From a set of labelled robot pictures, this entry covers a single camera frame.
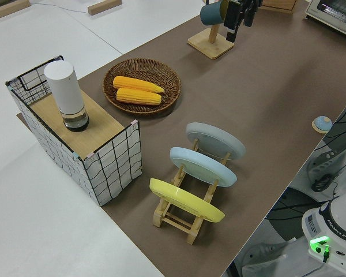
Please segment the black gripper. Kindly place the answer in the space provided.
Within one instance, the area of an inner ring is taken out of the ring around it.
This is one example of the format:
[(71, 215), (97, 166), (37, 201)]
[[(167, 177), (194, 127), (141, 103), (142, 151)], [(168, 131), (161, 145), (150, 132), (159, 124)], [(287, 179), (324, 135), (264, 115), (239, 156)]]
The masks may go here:
[(224, 26), (227, 28), (227, 41), (235, 41), (237, 30), (241, 24), (251, 27), (258, 8), (262, 6), (259, 0), (228, 1)]

